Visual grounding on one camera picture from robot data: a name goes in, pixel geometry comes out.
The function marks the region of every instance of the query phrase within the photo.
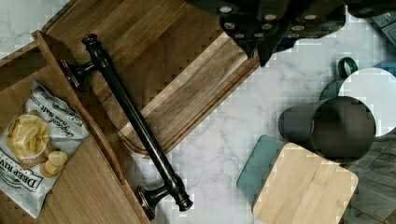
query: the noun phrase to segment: mug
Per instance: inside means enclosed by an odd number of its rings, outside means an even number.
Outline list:
[[[338,73],[339,77],[335,77],[335,81],[329,83],[323,92],[320,94],[319,100],[327,100],[333,97],[338,96],[340,92],[341,86],[343,85],[344,81],[348,78],[347,70],[345,68],[345,64],[348,65],[350,74],[355,73],[358,71],[358,66],[356,65],[355,61],[349,57],[345,57],[338,62]]]
[[[362,101],[375,117],[379,137],[396,128],[396,77],[381,68],[364,68],[350,75],[341,86],[338,96]]]

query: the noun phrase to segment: light wood cutting board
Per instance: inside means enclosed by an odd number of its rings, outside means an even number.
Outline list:
[[[253,204],[253,215],[266,224],[338,223],[358,181],[336,163],[288,143]]]

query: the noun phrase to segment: white mug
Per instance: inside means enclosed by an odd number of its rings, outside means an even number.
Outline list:
[[[375,118],[375,136],[396,128],[396,77],[380,68],[365,68],[350,75],[338,93],[362,101]]]

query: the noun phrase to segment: mug handle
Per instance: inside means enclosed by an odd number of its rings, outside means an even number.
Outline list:
[[[353,61],[352,58],[345,57],[338,62],[338,73],[340,74],[341,78],[347,78],[349,75],[347,75],[347,70],[345,67],[345,64],[349,66],[350,69],[350,74],[358,71],[358,65]]]

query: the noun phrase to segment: teal coaster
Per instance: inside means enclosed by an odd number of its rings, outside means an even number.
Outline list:
[[[262,189],[266,177],[276,161],[278,151],[285,142],[263,135],[253,148],[236,186],[245,194],[250,204],[254,203],[257,194]]]

